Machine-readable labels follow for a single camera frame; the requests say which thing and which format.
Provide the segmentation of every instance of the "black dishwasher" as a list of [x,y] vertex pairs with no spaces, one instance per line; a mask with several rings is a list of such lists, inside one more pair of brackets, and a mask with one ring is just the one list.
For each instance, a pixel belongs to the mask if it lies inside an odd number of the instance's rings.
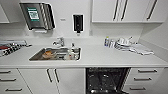
[[128,94],[122,91],[130,68],[86,68],[86,94]]

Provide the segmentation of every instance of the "white cabinet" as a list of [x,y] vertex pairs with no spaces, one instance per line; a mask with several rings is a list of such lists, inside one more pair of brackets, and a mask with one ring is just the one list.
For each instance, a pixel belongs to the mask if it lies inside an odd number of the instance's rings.
[[0,69],[0,94],[31,94],[17,69]]
[[131,68],[123,90],[129,94],[150,94],[164,68]]
[[53,69],[19,69],[33,94],[58,94]]
[[118,22],[142,22],[150,0],[122,0]]
[[121,0],[93,0],[92,22],[116,22]]
[[56,69],[57,83],[60,94],[85,94],[85,69],[62,68]]
[[93,0],[92,22],[164,22],[168,0]]
[[23,21],[20,0],[0,0],[0,23]]
[[93,0],[92,22],[142,22],[150,0]]
[[84,68],[19,69],[19,71],[33,94],[85,94]]
[[164,22],[168,15],[168,0],[150,0],[143,22]]

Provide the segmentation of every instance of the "drawer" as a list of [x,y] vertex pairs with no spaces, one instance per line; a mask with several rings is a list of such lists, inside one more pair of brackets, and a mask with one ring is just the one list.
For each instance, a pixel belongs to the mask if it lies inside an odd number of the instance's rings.
[[0,94],[31,94],[27,86],[0,86]]
[[23,78],[21,76],[15,75],[0,75],[0,86],[7,86],[7,85],[22,85],[25,84]]
[[129,74],[161,74],[164,68],[131,68]]
[[160,75],[128,75],[126,85],[152,85]]
[[123,91],[129,94],[148,94],[151,88],[150,85],[124,85]]
[[20,75],[17,69],[0,69],[0,75]]

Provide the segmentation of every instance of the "white wall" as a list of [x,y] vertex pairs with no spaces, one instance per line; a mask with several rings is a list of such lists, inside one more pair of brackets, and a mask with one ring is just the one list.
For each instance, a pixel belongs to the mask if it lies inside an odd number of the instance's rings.
[[89,36],[90,29],[90,0],[21,0],[23,3],[49,3],[52,7],[56,28],[47,34],[29,31],[25,22],[0,24],[0,36],[20,38],[53,38],[53,37],[77,37],[73,31],[73,14],[84,15],[84,30],[80,38]]
[[146,24],[139,42],[168,62],[168,19],[163,24]]
[[134,23],[92,23],[91,33],[94,37],[109,36],[110,38],[130,38],[132,42],[138,42],[144,25]]

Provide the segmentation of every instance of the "stainless steel sink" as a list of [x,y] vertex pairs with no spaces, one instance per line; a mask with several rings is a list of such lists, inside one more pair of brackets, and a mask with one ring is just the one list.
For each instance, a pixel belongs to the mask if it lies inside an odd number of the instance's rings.
[[[65,56],[68,55],[68,50],[72,49],[74,52],[74,57],[71,59],[66,59]],[[36,53],[33,57],[31,57],[30,61],[43,61],[43,60],[79,60],[80,59],[80,50],[81,48],[43,48],[38,53]],[[43,54],[46,51],[51,51],[53,55],[52,58],[44,58]]]

